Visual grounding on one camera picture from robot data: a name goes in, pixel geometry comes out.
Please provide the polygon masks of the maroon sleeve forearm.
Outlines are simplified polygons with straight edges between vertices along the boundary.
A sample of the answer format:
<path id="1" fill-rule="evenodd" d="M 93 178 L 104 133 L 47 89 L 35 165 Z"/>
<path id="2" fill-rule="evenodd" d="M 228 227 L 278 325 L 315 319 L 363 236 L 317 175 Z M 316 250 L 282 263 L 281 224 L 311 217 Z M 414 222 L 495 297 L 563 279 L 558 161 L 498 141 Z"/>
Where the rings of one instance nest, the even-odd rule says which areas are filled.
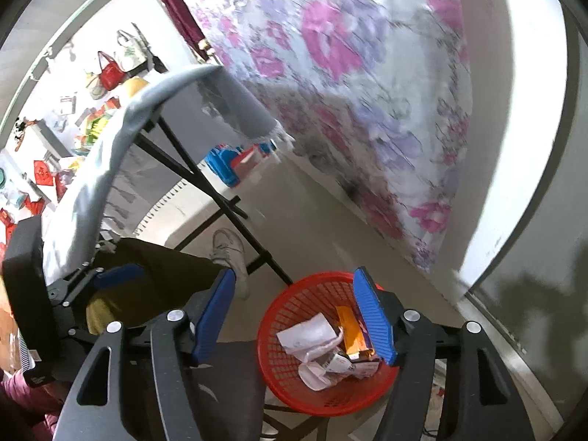
<path id="1" fill-rule="evenodd" d="M 1 381 L 1 439 L 52 440 L 70 386 L 27 384 L 22 369 Z"/>

